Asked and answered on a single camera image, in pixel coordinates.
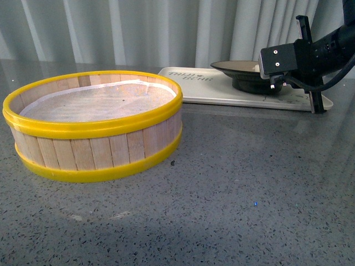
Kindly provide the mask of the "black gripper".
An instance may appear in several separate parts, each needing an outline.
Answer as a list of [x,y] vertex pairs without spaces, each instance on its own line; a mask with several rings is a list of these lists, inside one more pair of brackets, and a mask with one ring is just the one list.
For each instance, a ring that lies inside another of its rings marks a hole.
[[[296,77],[300,81],[309,86],[319,86],[323,85],[323,80],[320,76],[316,76],[313,73],[314,63],[311,59],[311,45],[313,43],[311,36],[310,23],[307,16],[298,15],[296,16],[298,30],[300,33],[300,39],[302,40],[297,47],[297,54],[301,59],[301,70],[300,74]],[[311,113],[313,114],[323,114],[326,112],[323,106],[323,98],[321,92],[309,91],[303,89],[305,94],[308,94],[310,99]]]

